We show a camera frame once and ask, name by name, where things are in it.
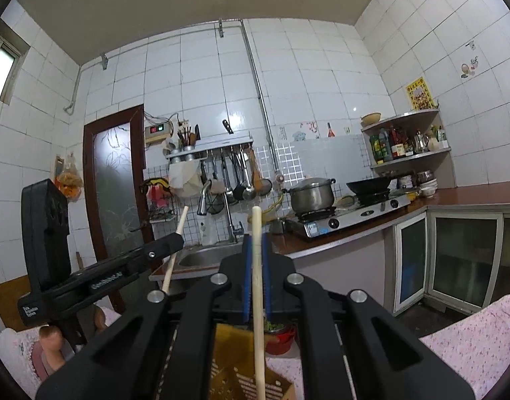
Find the dark floor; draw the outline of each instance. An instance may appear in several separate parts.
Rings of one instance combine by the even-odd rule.
[[[416,336],[423,337],[440,331],[465,317],[466,315],[450,308],[446,308],[446,312],[442,313],[419,302],[396,318],[414,332]]]

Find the wok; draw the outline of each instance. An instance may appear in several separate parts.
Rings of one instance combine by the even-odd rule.
[[[374,194],[385,191],[390,184],[390,177],[374,177],[374,179],[359,180],[358,182],[348,182],[348,188],[358,196]]]

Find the metal kettle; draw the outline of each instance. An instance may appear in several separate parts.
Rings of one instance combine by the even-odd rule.
[[[429,152],[429,148],[427,147],[428,143],[429,137],[425,134],[422,134],[421,130],[417,130],[412,143],[414,144],[414,153]]]

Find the electrical box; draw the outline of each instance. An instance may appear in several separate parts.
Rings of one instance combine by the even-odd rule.
[[[145,144],[160,143],[163,140],[171,137],[171,126],[168,122],[161,123],[155,126],[148,126],[145,129]]]

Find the stainless steel sink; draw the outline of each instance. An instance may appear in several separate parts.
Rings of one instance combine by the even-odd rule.
[[[187,248],[186,255],[181,256],[181,259],[179,260],[179,266],[185,268],[195,266],[212,266],[214,264],[219,264],[225,257],[241,253],[242,242]]]

